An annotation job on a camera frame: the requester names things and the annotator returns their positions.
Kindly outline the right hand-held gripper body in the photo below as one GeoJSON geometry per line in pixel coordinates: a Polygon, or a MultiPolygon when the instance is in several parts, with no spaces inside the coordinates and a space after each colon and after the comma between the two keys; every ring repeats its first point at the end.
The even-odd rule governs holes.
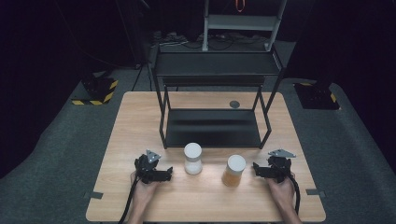
{"type": "Polygon", "coordinates": [[[276,149],[268,153],[269,159],[268,164],[270,168],[276,173],[275,179],[278,183],[285,180],[286,177],[291,176],[291,158],[295,158],[296,155],[288,152],[285,149],[276,149]]]}

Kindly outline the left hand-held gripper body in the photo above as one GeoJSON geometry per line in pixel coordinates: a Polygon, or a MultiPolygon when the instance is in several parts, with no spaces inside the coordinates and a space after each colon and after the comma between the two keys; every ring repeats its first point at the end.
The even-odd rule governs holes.
{"type": "Polygon", "coordinates": [[[136,175],[142,180],[143,183],[148,184],[151,182],[159,182],[161,174],[156,171],[156,166],[159,162],[160,155],[147,149],[145,154],[142,154],[135,160],[134,166],[136,175]]]}

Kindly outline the tan jar with white lid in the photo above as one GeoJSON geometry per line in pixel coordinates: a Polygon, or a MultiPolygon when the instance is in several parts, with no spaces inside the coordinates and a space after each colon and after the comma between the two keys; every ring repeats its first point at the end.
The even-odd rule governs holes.
{"type": "Polygon", "coordinates": [[[237,187],[246,165],[246,160],[241,155],[231,155],[221,178],[222,183],[227,187],[237,187]]]}

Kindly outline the white sand hourglass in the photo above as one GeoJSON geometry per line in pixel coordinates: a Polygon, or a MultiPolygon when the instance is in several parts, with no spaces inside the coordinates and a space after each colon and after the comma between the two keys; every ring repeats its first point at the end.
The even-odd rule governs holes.
{"type": "Polygon", "coordinates": [[[202,169],[202,148],[197,143],[188,143],[184,147],[184,155],[185,155],[185,171],[189,175],[198,175],[202,169]]]}

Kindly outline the black metal shelf rack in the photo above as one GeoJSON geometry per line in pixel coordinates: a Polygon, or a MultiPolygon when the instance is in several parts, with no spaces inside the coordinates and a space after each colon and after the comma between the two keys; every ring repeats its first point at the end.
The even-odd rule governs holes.
{"type": "Polygon", "coordinates": [[[286,66],[271,51],[174,51],[158,46],[150,53],[152,74],[161,111],[163,146],[183,147],[196,142],[203,147],[257,147],[266,143],[272,128],[269,108],[286,66]],[[172,107],[170,87],[254,87],[248,108],[172,107]]]}

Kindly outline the person's left hand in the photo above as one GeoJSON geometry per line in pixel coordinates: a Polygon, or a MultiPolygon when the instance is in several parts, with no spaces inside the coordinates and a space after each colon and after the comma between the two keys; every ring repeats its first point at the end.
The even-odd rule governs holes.
{"type": "Polygon", "coordinates": [[[138,181],[134,189],[133,208],[148,206],[159,185],[160,182],[145,184],[138,181]]]}

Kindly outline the person's right hand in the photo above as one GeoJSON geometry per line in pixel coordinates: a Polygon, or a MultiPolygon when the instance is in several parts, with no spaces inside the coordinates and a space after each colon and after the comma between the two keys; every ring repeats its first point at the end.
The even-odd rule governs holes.
{"type": "Polygon", "coordinates": [[[266,178],[266,182],[269,186],[276,206],[281,211],[293,211],[295,190],[291,180],[286,177],[283,182],[277,183],[273,178],[266,178]]]}

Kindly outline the grey tape piece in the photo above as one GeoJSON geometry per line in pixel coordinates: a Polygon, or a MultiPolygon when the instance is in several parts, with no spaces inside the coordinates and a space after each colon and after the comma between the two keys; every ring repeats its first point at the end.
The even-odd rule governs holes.
{"type": "Polygon", "coordinates": [[[98,199],[101,200],[103,198],[104,193],[96,192],[96,191],[86,191],[83,194],[84,199],[98,199]]]}
{"type": "Polygon", "coordinates": [[[307,195],[317,195],[320,198],[326,198],[326,193],[324,190],[319,190],[319,189],[306,189],[305,190],[307,195]]]}

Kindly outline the black yellow-striped stand base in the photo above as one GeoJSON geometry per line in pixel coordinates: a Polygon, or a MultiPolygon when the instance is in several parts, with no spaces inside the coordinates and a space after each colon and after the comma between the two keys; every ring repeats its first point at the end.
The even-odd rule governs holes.
{"type": "Polygon", "coordinates": [[[294,83],[294,89],[304,109],[338,110],[335,95],[329,90],[321,90],[312,83],[294,83]]]}
{"type": "Polygon", "coordinates": [[[107,104],[118,85],[118,81],[111,77],[94,77],[82,81],[83,89],[88,93],[86,98],[71,99],[73,105],[105,105],[107,104]]]}

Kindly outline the power strip with plugs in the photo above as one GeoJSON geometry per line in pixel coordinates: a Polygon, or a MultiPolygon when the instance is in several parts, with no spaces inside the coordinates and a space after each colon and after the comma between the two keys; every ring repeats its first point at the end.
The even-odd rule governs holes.
{"type": "Polygon", "coordinates": [[[178,35],[176,32],[163,35],[162,32],[157,31],[153,33],[152,40],[161,47],[180,46],[188,43],[188,39],[184,35],[178,35]]]}

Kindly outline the grey metal frame stand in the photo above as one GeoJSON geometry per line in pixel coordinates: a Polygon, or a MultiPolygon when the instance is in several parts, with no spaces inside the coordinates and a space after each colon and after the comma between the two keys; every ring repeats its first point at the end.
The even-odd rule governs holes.
{"type": "Polygon", "coordinates": [[[275,16],[247,15],[216,15],[209,13],[209,0],[205,0],[204,33],[202,51],[208,51],[209,30],[242,30],[270,32],[271,36],[263,44],[266,51],[271,51],[277,32],[282,22],[283,13],[288,0],[279,0],[278,12],[275,16]]]}

